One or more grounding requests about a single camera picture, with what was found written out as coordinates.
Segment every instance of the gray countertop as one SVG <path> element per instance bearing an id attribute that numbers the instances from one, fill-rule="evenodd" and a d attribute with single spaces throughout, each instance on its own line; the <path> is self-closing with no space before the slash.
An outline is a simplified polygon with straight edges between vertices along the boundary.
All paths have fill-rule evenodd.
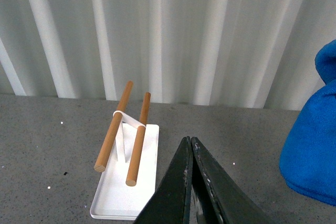
<path id="1" fill-rule="evenodd" d="M 93 166 L 116 107 L 114 101 L 0 95 L 0 223 L 132 223 L 89 213 L 101 175 Z M 137 119 L 140 110 L 141 102 L 130 102 L 126 113 Z M 335 207 L 290 190 L 279 173 L 297 115 L 152 103 L 148 123 L 160 126 L 156 186 L 181 139 L 197 136 L 273 219 L 336 223 Z"/>

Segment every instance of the wooden dowel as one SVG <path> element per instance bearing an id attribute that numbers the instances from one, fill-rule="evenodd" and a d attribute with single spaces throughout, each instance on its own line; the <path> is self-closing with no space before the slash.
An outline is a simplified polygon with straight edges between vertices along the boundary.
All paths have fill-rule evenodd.
<path id="1" fill-rule="evenodd" d="M 148 118 L 148 110 L 149 104 L 151 101 L 151 94 L 146 93 L 145 97 L 143 98 L 142 109 L 140 114 L 140 123 L 146 125 L 147 118 Z M 132 151 L 130 167 L 128 169 L 127 178 L 126 178 L 126 185 L 128 186 L 135 186 L 137 184 L 138 172 L 139 172 L 139 165 L 141 159 L 141 152 L 143 146 L 143 140 L 145 137 L 146 128 L 144 126 L 139 126 L 138 130 L 136 131 L 134 147 Z"/>
<path id="2" fill-rule="evenodd" d="M 132 87 L 133 87 L 133 82 L 128 81 L 124 89 L 124 92 L 120 98 L 117 110 L 120 110 L 122 112 L 125 111 L 127 103 L 128 103 L 128 99 L 132 91 Z M 111 153 L 111 150 L 114 144 L 114 140 L 116 139 L 117 131 L 118 131 L 121 120 L 122 120 L 122 114 L 118 112 L 115 113 L 112 118 L 110 127 L 107 131 L 103 145 L 100 149 L 96 164 L 94 165 L 94 169 L 100 173 L 104 172 L 106 169 L 106 165 L 109 160 L 110 153 Z"/>

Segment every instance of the white corrugated wall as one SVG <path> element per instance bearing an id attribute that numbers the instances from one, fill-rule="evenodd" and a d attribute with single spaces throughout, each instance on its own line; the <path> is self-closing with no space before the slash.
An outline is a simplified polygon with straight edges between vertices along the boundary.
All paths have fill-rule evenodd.
<path id="1" fill-rule="evenodd" d="M 335 0 L 0 0 L 0 93 L 300 110 Z"/>

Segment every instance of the blue towel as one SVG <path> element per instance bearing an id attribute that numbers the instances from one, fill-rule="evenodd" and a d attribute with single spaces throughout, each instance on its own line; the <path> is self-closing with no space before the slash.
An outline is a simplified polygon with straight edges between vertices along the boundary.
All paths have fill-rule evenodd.
<path id="1" fill-rule="evenodd" d="M 318 52 L 315 65 L 326 85 L 300 112 L 279 168 L 291 189 L 336 206 L 336 40 Z"/>

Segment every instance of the white base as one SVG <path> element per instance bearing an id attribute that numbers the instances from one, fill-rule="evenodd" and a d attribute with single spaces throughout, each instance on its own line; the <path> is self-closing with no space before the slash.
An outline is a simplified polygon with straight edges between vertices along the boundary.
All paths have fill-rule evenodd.
<path id="1" fill-rule="evenodd" d="M 130 187 L 125 182 L 137 130 L 128 124 L 122 125 L 126 162 L 120 157 L 118 162 L 114 144 L 90 208 L 91 216 L 96 219 L 135 220 L 155 192 L 159 126 L 146 126 L 137 185 Z"/>

